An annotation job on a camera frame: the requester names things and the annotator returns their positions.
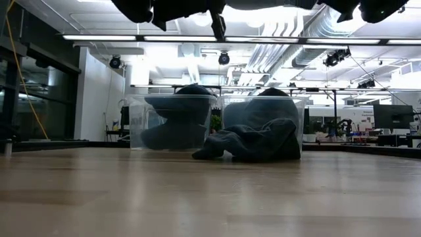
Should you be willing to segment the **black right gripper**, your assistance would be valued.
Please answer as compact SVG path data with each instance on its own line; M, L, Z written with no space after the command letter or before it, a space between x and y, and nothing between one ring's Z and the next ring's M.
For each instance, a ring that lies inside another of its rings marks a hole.
M318 5L325 4L340 13L337 23L352 20L353 12L360 0L317 0Z

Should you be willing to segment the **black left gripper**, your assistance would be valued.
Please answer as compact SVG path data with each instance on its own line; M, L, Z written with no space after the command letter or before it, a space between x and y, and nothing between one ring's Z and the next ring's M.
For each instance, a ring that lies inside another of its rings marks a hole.
M153 2L152 24L166 31L168 21L209 10L214 36L217 41L223 41L226 24L222 12L225 5L225 0L156 0Z

